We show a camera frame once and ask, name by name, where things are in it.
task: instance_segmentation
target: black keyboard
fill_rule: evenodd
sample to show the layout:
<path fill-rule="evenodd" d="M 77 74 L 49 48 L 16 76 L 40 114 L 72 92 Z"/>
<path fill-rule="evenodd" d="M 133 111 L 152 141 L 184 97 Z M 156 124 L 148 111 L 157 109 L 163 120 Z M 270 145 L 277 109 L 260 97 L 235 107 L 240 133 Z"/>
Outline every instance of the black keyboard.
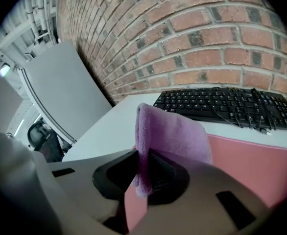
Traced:
<path fill-rule="evenodd" d="M 214 87 L 165 91 L 153 106 L 193 120 L 287 130 L 284 97 L 256 89 Z"/>

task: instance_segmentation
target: brick wall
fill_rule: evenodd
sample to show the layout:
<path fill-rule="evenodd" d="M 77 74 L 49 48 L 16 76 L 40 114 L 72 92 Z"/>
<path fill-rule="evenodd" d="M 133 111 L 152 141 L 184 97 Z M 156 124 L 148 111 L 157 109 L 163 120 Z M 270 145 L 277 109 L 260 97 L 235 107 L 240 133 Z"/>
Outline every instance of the brick wall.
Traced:
<path fill-rule="evenodd" d="M 287 29 L 265 0 L 59 0 L 58 30 L 118 103 L 235 86 L 287 98 Z"/>

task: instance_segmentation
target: pink towel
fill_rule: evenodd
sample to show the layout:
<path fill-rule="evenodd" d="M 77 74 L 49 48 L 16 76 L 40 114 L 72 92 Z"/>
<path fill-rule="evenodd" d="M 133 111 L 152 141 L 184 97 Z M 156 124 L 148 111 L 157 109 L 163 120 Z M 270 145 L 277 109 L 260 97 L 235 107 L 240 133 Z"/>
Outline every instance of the pink towel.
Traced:
<path fill-rule="evenodd" d="M 137 187 L 140 197 L 152 193 L 148 176 L 149 149 L 212 164 L 207 134 L 197 121 L 142 103 L 137 108 L 135 132 L 139 167 L 132 185 Z"/>

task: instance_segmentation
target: pink mat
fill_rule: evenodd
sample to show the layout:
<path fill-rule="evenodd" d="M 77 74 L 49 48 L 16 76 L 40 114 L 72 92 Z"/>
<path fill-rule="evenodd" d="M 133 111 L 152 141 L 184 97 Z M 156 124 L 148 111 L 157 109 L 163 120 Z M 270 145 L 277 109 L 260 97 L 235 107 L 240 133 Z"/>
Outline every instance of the pink mat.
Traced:
<path fill-rule="evenodd" d="M 208 135 L 213 165 L 253 191 L 271 207 L 287 197 L 287 149 Z M 125 210 L 131 231 L 147 212 L 147 199 L 134 187 L 125 193 Z"/>

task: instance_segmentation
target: ceiling light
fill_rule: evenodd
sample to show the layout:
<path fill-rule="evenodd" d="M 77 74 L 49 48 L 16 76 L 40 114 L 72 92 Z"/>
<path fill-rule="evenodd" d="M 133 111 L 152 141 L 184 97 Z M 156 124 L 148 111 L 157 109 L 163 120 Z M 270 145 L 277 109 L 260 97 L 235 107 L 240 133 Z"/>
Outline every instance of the ceiling light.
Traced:
<path fill-rule="evenodd" d="M 3 65 L 0 69 L 0 76 L 4 77 L 10 69 L 11 67 L 9 67 L 8 65 Z"/>
<path fill-rule="evenodd" d="M 14 136 L 16 136 L 16 134 L 18 133 L 18 131 L 20 130 L 23 122 L 25 121 L 25 119 L 22 119 L 22 121 L 20 122 L 20 124 L 18 125 L 17 129 L 16 129 L 16 132 L 14 133 Z"/>
<path fill-rule="evenodd" d="M 41 115 L 39 115 L 39 116 L 36 118 L 36 120 L 34 121 L 34 123 L 37 122 L 39 118 L 41 118 Z"/>

